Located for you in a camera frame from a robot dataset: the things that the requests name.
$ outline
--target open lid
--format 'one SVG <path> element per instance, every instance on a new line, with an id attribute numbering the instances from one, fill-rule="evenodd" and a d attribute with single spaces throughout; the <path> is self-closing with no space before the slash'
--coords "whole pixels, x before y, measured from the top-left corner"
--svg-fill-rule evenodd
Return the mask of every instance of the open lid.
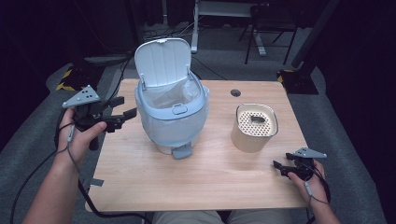
<path id="1" fill-rule="evenodd" d="M 189 43 L 180 38 L 153 40 L 136 50 L 134 61 L 146 87 L 169 85 L 188 76 L 191 49 Z"/>

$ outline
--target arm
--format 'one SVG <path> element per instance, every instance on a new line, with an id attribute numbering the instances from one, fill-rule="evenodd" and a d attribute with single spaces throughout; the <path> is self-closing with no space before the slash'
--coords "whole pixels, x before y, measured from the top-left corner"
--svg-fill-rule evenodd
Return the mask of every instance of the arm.
<path id="1" fill-rule="evenodd" d="M 60 127 L 73 122 L 73 114 L 73 109 L 67 109 Z M 69 150 L 78 167 L 82 164 L 91 140 L 105 128 L 106 123 L 99 122 L 84 133 L 74 130 Z M 56 154 L 23 223 L 72 223 L 78 191 L 78 168 L 71 161 L 67 150 L 63 151 L 67 148 L 67 137 L 71 129 L 72 125 L 69 125 L 61 130 L 59 153 Z"/>
<path id="2" fill-rule="evenodd" d="M 315 167 L 317 167 L 318 171 L 324 177 L 324 168 L 323 165 L 318 161 L 314 161 Z M 303 199 L 309 204 L 312 209 L 312 212 L 315 215 L 315 219 L 320 224 L 338 224 L 341 223 L 335 213 L 330 208 L 326 198 L 326 192 L 324 191 L 323 186 L 320 183 L 319 178 L 316 175 L 313 175 L 311 179 L 308 180 L 309 187 L 312 190 L 312 195 L 318 199 L 310 198 L 305 188 L 304 181 L 300 179 L 295 173 L 288 173 L 289 178 L 293 181 L 294 185 L 299 189 Z"/>

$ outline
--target beige canister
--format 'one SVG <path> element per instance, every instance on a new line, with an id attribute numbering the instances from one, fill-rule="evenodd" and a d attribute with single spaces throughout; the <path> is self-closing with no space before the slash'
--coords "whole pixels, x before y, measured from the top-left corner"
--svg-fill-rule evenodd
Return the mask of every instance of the beige canister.
<path id="1" fill-rule="evenodd" d="M 260 151 L 277 134 L 277 119 L 268 105 L 242 104 L 236 108 L 233 144 L 245 152 Z"/>

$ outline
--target hand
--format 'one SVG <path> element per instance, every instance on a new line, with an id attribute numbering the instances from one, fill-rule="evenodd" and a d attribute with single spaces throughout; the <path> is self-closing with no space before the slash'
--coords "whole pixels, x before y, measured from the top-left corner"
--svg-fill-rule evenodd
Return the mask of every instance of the hand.
<path id="1" fill-rule="evenodd" d="M 56 156 L 56 159 L 63 164 L 74 166 L 74 163 L 70 158 L 71 155 L 73 160 L 76 162 L 76 165 L 79 167 L 84 160 L 91 140 L 105 130 L 106 123 L 103 121 L 99 122 L 83 133 L 75 128 L 72 141 L 69 144 L 69 155 L 65 149 L 67 148 L 67 138 L 73 126 L 74 113 L 75 111 L 72 108 L 68 108 L 64 113 L 64 117 L 61 121 L 59 128 L 62 128 L 65 125 L 67 126 L 62 128 L 59 133 L 58 155 Z"/>
<path id="2" fill-rule="evenodd" d="M 323 165 L 314 160 L 314 165 L 317 168 L 317 172 L 321 173 L 321 175 L 324 178 L 324 168 Z M 317 200 L 312 200 L 310 196 L 308 195 L 308 192 L 306 191 L 304 181 L 297 176 L 297 174 L 293 172 L 288 173 L 288 177 L 293 181 L 294 185 L 299 189 L 300 194 L 303 196 L 303 199 L 309 204 L 312 205 L 312 203 L 318 203 Z M 323 185 L 321 184 L 319 178 L 313 174 L 312 177 L 307 181 L 309 184 L 309 188 L 312 190 L 312 195 L 318 200 L 321 200 L 322 202 L 328 203 L 327 198 L 326 198 L 326 191 L 323 188 Z"/>

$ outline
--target person's leg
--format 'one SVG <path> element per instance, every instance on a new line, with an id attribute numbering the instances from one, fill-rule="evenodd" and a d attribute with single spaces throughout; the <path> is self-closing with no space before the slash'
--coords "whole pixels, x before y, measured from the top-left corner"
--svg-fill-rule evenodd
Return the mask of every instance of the person's leg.
<path id="1" fill-rule="evenodd" d="M 291 224 L 288 209 L 246 209 L 233 210 L 228 224 Z"/>
<path id="2" fill-rule="evenodd" d="M 156 212 L 153 224 L 224 224 L 216 211 Z"/>

